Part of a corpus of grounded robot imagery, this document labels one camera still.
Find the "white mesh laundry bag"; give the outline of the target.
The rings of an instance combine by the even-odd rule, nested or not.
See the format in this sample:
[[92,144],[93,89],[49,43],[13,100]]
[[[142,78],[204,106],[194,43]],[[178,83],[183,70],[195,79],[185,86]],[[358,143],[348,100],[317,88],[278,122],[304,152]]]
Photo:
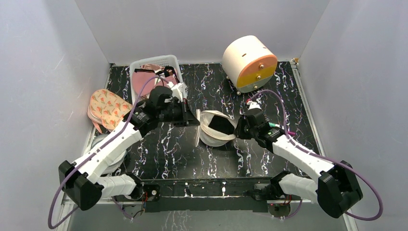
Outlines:
[[226,135],[224,133],[215,131],[208,127],[214,115],[219,115],[219,116],[227,118],[234,125],[235,128],[237,127],[237,122],[234,119],[231,119],[229,116],[227,116],[226,114],[220,111],[217,111],[217,110],[201,111],[200,109],[197,109],[196,118],[198,119],[200,124],[196,130],[196,135],[195,135],[195,140],[194,140],[195,147],[198,146],[199,141],[202,141],[205,145],[210,146],[210,147],[220,147],[226,144],[227,142],[232,141],[236,138],[234,134]]

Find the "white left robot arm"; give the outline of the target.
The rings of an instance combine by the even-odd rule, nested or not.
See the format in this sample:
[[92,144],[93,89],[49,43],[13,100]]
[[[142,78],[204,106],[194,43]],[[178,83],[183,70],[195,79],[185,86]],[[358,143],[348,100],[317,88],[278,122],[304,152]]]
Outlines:
[[148,187],[132,174],[106,177],[105,170],[130,146],[138,143],[159,123],[174,127],[198,126],[200,122],[188,106],[187,85],[157,86],[142,107],[134,105],[116,128],[87,154],[58,167],[63,192],[83,211],[100,199],[126,195],[140,200]]

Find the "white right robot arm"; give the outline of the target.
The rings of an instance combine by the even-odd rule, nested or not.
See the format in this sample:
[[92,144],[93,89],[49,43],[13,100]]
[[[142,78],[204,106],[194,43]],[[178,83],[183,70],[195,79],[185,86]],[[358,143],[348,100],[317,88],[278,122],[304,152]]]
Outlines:
[[283,129],[269,125],[261,109],[250,109],[240,116],[234,135],[242,140],[254,139],[260,147],[285,158],[307,175],[300,177],[282,171],[268,184],[256,184],[252,191],[246,192],[255,200],[284,199],[287,195],[296,195],[318,203],[326,214],[339,218],[363,198],[349,163],[341,161],[333,164],[321,156],[312,156],[305,147],[294,145]]

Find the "pink bra in basket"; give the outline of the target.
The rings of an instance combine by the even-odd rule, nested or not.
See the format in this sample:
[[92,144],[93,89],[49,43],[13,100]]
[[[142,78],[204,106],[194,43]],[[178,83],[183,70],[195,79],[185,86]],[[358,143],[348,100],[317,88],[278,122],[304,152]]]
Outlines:
[[144,83],[154,76],[159,76],[173,83],[178,84],[178,74],[176,70],[171,66],[159,66],[156,64],[144,64],[140,68],[135,68],[131,76],[132,89],[135,93],[140,93],[141,97],[148,98],[150,91],[157,86],[166,86],[167,82],[162,79],[152,79],[149,81],[145,88],[141,90]]

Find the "white green marker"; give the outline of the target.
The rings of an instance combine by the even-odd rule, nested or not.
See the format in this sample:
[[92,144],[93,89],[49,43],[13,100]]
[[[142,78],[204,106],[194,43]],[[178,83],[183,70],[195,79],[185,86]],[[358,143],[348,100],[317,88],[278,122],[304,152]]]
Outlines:
[[278,125],[278,124],[271,123],[271,122],[269,122],[268,124],[269,124],[269,126],[270,126],[270,127],[277,127],[277,128],[280,128],[280,125]]

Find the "cream orange cylindrical machine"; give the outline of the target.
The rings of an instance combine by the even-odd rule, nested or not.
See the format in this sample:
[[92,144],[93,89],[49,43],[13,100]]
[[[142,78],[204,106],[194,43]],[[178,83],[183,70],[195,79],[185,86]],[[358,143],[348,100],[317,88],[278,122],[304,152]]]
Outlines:
[[278,58],[256,36],[248,35],[225,49],[221,64],[227,79],[241,95],[264,86],[274,75]]

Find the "white plastic basket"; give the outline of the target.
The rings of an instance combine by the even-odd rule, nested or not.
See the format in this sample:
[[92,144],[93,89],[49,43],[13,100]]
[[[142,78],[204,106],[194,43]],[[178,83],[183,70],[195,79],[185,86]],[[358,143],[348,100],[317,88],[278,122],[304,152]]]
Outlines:
[[161,55],[134,61],[129,66],[132,104],[137,102],[136,98],[144,83],[152,77],[151,74],[135,74],[136,69],[142,69],[142,66],[146,64],[153,64],[160,67],[170,66],[175,69],[177,75],[177,80],[174,80],[174,84],[176,84],[176,82],[184,82],[178,60],[174,55]]

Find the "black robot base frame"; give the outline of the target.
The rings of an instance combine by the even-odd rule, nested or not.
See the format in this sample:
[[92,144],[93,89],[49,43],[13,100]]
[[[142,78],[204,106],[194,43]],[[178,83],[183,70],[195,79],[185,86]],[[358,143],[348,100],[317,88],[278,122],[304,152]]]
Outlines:
[[127,206],[145,206],[146,213],[164,211],[249,210],[284,217],[295,210],[299,196],[275,196],[267,186],[268,177],[143,180],[144,196],[133,200],[115,196]]

